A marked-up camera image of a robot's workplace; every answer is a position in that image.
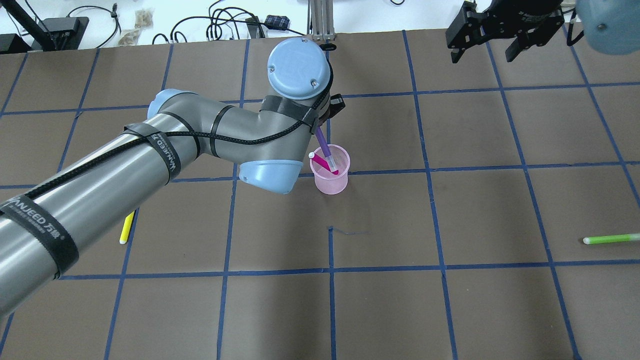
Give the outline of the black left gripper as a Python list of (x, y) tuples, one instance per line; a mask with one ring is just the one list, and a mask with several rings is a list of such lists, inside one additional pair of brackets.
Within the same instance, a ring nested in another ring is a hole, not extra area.
[(318, 119), (318, 125), (322, 126), (327, 120), (333, 119), (338, 113), (343, 111), (346, 107), (345, 100), (340, 93), (336, 93), (330, 96), (327, 101), (327, 109), (325, 113)]

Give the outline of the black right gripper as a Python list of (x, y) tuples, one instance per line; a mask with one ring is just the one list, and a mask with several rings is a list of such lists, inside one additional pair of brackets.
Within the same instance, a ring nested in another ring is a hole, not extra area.
[(484, 11), (477, 11), (474, 0), (465, 0), (445, 31), (446, 46), (457, 64), (474, 46), (512, 39), (505, 50), (510, 63), (523, 51), (546, 46), (564, 22), (560, 0), (493, 0)]

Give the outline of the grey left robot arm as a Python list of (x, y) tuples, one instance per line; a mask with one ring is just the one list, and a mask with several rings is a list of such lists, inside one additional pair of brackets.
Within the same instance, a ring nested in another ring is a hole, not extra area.
[(244, 183), (290, 193), (315, 130), (345, 107), (331, 95), (333, 43), (287, 38), (271, 51), (258, 112), (163, 89), (131, 123), (45, 182), (1, 204), (1, 317), (64, 275), (82, 253), (201, 155), (238, 165)]

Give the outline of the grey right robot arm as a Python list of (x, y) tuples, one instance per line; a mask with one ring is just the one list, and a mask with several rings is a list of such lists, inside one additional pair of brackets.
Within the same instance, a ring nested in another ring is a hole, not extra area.
[(566, 19), (560, 0), (493, 0), (482, 11), (466, 0), (445, 31), (452, 63), (474, 46), (491, 40), (511, 40), (507, 62), (532, 47), (546, 46), (564, 24), (566, 45), (585, 39), (595, 51), (628, 55), (639, 50), (640, 5), (637, 0), (577, 0)]

